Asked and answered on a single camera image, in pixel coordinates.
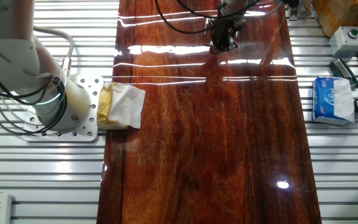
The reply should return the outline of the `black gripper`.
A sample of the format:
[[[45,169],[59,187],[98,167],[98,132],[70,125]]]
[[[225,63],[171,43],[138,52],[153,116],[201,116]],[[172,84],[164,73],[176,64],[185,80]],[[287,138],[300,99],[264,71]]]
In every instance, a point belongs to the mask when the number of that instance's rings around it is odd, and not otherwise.
[[[233,20],[225,18],[216,18],[210,20],[211,26],[211,42],[209,43],[209,52],[217,55],[220,52],[230,51],[238,48],[238,44],[234,37],[242,29],[241,26],[236,26]],[[225,45],[219,39],[227,37]]]

